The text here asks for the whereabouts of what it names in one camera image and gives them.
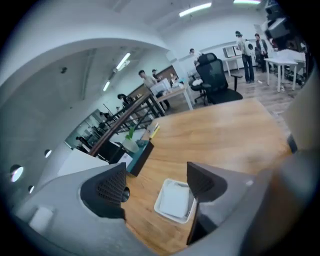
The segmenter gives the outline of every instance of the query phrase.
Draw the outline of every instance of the mesh chair back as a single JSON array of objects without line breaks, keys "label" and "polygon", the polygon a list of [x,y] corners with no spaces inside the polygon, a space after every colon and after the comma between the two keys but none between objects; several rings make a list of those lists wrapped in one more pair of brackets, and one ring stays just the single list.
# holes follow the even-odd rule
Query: mesh chair back
[{"label": "mesh chair back", "polygon": [[109,205],[120,206],[126,187],[126,170],[120,170],[101,180],[96,186],[97,195]]},{"label": "mesh chair back", "polygon": [[100,217],[124,219],[125,211],[121,208],[121,200],[126,177],[126,164],[120,163],[88,179],[80,189],[83,203]]},{"label": "mesh chair back", "polygon": [[220,59],[213,53],[207,53],[199,57],[199,65],[196,71],[205,84],[211,85],[211,92],[218,92],[228,88],[224,66]]},{"label": "mesh chair back", "polygon": [[192,162],[186,166],[186,182],[198,203],[212,202],[227,190],[224,178]]}]

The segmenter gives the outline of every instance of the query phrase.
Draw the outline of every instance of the gray floor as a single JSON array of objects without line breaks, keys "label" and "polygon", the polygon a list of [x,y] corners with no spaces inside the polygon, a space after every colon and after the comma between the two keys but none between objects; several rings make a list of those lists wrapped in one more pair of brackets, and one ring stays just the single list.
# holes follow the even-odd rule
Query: gray floor
[{"label": "gray floor", "polygon": [[[270,86],[267,85],[267,73],[256,71],[254,68],[254,83],[246,84],[244,78],[244,69],[233,70],[232,74],[243,75],[243,78],[239,79],[237,92],[242,94],[244,99],[256,98],[262,103],[262,105],[269,111],[269,113],[277,121],[278,125],[283,129],[286,136],[290,134],[290,131],[282,118],[282,113],[287,109],[295,96],[301,91],[301,86],[296,84],[295,90],[292,91],[292,82],[286,80],[283,84],[285,91],[277,92],[277,76],[273,73],[270,74]],[[228,73],[225,74],[230,89],[234,89],[234,78],[229,78]],[[193,97],[199,96],[199,92],[192,91]],[[171,109],[166,112],[167,115],[175,114],[189,110],[187,102],[184,96],[178,95],[169,99]],[[198,100],[194,106],[195,109],[203,108],[203,101]]]}]

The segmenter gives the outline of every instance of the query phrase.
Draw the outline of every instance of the white shirt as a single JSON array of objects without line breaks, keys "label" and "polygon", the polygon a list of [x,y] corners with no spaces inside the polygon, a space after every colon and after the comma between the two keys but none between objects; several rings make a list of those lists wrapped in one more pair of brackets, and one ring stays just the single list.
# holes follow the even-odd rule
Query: white shirt
[{"label": "white shirt", "polygon": [[238,49],[242,52],[242,54],[246,54],[246,48],[245,48],[246,40],[244,38],[239,38],[237,41]]},{"label": "white shirt", "polygon": [[264,48],[264,44],[262,43],[262,40],[260,39],[259,40],[259,44],[260,44],[260,47],[261,47],[261,52],[266,52],[265,48]]},{"label": "white shirt", "polygon": [[194,53],[192,53],[193,57],[195,58],[195,61],[198,61],[199,57],[202,55],[202,53],[200,51],[194,51]]},{"label": "white shirt", "polygon": [[147,87],[148,89],[150,89],[152,86],[154,86],[157,83],[157,80],[151,76],[151,75],[147,75],[146,78],[143,79],[143,84],[145,87]]}]

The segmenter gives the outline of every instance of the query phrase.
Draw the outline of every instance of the jeans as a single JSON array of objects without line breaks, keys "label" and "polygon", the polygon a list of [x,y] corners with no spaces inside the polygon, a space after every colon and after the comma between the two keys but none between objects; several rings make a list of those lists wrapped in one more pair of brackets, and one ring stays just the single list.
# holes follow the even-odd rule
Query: jeans
[{"label": "jeans", "polygon": [[247,82],[255,80],[254,68],[252,67],[252,58],[246,54],[242,54],[242,61],[244,65],[244,76]]},{"label": "jeans", "polygon": [[261,68],[263,72],[267,71],[267,65],[266,65],[266,61],[265,59],[269,58],[268,57],[268,53],[266,53],[265,55],[261,55]]},{"label": "jeans", "polygon": [[[157,98],[160,98],[162,95],[163,95],[163,93],[162,93],[162,92],[159,92],[159,93],[156,95],[156,97],[157,97]],[[167,99],[165,99],[163,102],[164,102],[164,104],[166,105],[166,109],[170,108],[170,103],[169,103],[169,101],[168,101]],[[162,102],[159,102],[159,103],[160,103],[161,107],[163,108],[163,110],[165,110],[164,105],[162,104]]]}]

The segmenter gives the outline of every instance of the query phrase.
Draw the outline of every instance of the ceiling light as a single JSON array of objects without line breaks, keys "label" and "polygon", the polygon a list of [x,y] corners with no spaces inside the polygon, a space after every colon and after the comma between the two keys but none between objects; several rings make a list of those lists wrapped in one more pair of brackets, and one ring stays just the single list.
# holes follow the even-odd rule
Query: ceiling light
[{"label": "ceiling light", "polygon": [[31,194],[32,191],[34,191],[34,188],[35,188],[35,186],[29,186],[28,187],[29,194]]},{"label": "ceiling light", "polygon": [[24,168],[22,166],[18,164],[13,165],[10,169],[11,181],[16,182],[20,178],[23,171],[24,171]]},{"label": "ceiling light", "polygon": [[105,86],[103,87],[104,92],[106,91],[109,85],[110,85],[110,81],[106,82]]},{"label": "ceiling light", "polygon": [[260,4],[260,0],[234,0],[234,4],[252,4],[252,5],[258,5]]},{"label": "ceiling light", "polygon": [[119,70],[120,67],[122,66],[123,63],[125,63],[125,61],[130,57],[131,53],[128,52],[123,59],[120,61],[120,63],[118,64],[118,66],[116,66],[116,69]]},{"label": "ceiling light", "polygon": [[122,65],[121,67],[119,67],[118,71],[121,71],[123,70],[126,66],[128,66],[130,63],[130,60],[126,60]]},{"label": "ceiling light", "polygon": [[182,17],[182,16],[188,15],[190,13],[193,13],[193,12],[205,9],[205,8],[209,8],[211,6],[211,4],[212,4],[211,2],[208,2],[208,3],[205,3],[205,4],[201,4],[201,5],[192,7],[190,9],[188,9],[188,10],[184,10],[184,11],[180,12],[179,16]]},{"label": "ceiling light", "polygon": [[47,149],[46,151],[44,151],[44,157],[47,158],[48,156],[50,156],[52,150]]}]

